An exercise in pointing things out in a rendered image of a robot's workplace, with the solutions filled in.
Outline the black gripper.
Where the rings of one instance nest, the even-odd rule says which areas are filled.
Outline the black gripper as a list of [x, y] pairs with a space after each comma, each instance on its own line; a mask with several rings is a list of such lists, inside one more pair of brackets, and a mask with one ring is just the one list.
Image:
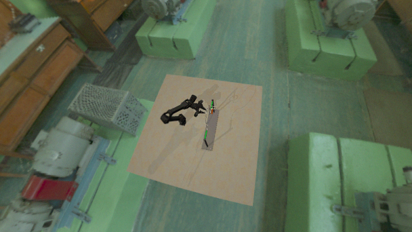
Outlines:
[[[199, 113], [204, 113], [204, 112], [202, 112], [202, 111], [199, 110], [199, 109], [197, 110], [194, 106], [196, 106], [196, 103], [194, 103], [193, 106], [192, 106], [192, 109], [195, 109], [195, 110], [196, 110], [196, 112], [195, 112], [195, 114], [194, 114], [195, 117], [197, 117]], [[206, 110], [206, 109], [203, 107], [203, 105], [202, 105], [201, 109]]]

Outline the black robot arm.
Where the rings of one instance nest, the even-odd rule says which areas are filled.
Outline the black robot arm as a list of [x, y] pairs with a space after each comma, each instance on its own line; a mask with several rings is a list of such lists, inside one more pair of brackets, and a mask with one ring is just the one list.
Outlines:
[[[189, 107], [192, 108], [195, 100], [197, 99], [197, 97], [195, 95], [192, 95], [189, 99], [186, 99], [184, 102], [182, 102], [179, 106], [176, 106], [172, 109], [169, 109], [166, 113], [163, 113], [163, 115], [161, 116], [161, 121], [164, 124], [168, 124], [170, 121], [179, 121], [180, 125], [185, 126], [186, 124], [186, 118], [185, 116], [183, 116], [183, 114], [179, 114], [178, 116], [173, 116], [172, 115], [182, 109], [188, 109]], [[202, 107], [202, 102], [199, 101], [198, 104], [196, 103], [196, 106], [194, 106], [197, 110], [199, 108]], [[169, 116], [167, 116], [166, 114], [169, 114]]]

